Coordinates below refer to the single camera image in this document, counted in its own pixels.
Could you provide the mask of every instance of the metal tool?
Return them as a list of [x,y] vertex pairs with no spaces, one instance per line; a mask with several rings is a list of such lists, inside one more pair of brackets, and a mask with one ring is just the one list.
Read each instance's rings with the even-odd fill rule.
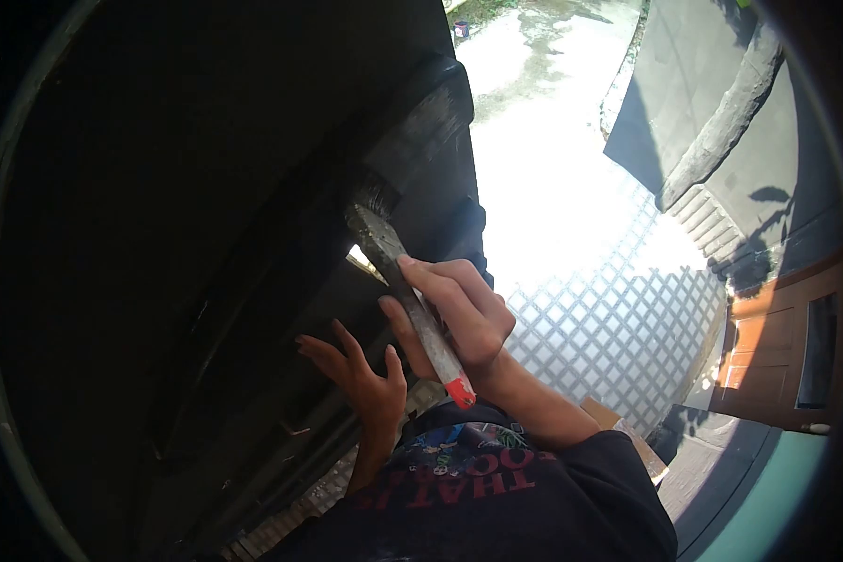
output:
[[381,273],[393,296],[400,301],[409,315],[409,321],[412,322],[440,382],[460,408],[472,407],[474,391],[462,364],[447,342],[439,322],[419,299],[415,289],[404,279],[400,266],[396,263],[396,258],[406,253],[396,231],[375,212],[359,203],[349,205],[344,214],[349,229],[359,239],[360,250]]

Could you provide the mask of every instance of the door panel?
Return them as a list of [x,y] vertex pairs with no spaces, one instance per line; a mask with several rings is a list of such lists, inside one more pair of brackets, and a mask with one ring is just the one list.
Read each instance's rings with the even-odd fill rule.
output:
[[[710,410],[791,431],[806,423],[830,420],[837,389],[842,386],[843,262],[809,277],[794,275],[799,276],[797,281],[772,281],[753,298],[731,304],[723,361]],[[835,325],[835,329],[827,328],[829,337],[835,338],[834,351],[821,354],[821,363],[814,361],[806,375],[821,376],[816,387],[830,388],[829,396],[798,407],[809,303],[831,294],[837,295],[839,305],[824,309],[827,317],[823,326]],[[815,330],[819,324],[818,319],[814,321]]]

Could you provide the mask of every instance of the left hand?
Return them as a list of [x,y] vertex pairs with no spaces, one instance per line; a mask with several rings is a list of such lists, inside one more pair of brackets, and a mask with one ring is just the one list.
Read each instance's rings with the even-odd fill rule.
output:
[[297,351],[311,359],[321,372],[346,393],[353,410],[362,421],[364,431],[395,437],[396,426],[406,408],[406,377],[396,350],[393,345],[387,345],[384,352],[387,378],[379,377],[371,370],[356,338],[340,321],[333,321],[332,326],[347,352],[346,357],[330,343],[311,335],[299,335],[296,338],[300,345]]

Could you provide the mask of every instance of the right hand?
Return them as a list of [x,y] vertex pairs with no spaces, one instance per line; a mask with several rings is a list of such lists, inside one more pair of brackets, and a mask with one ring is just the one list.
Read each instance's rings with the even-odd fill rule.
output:
[[[515,316],[503,297],[490,289],[468,260],[429,264],[401,255],[397,263],[405,280],[437,307],[472,383],[484,382],[515,328]],[[403,306],[389,296],[379,303],[415,375],[438,380]]]

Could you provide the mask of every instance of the hand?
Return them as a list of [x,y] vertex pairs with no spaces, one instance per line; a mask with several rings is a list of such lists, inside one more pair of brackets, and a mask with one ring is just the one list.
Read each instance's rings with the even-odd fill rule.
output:
[[[515,316],[506,309],[506,301],[487,286],[468,260],[429,264],[402,255],[397,263],[405,280],[437,307],[447,323],[472,385],[486,383],[503,343],[515,327]],[[383,297],[379,302],[415,375],[438,380],[399,301]]]
[[364,431],[384,433],[383,437],[392,440],[406,408],[406,377],[396,350],[393,345],[387,345],[384,352],[387,378],[379,377],[371,370],[356,338],[340,321],[333,321],[332,326],[347,352],[346,357],[330,343],[310,335],[296,338],[300,344],[298,352],[311,359],[321,372],[346,393],[349,403],[362,421]]

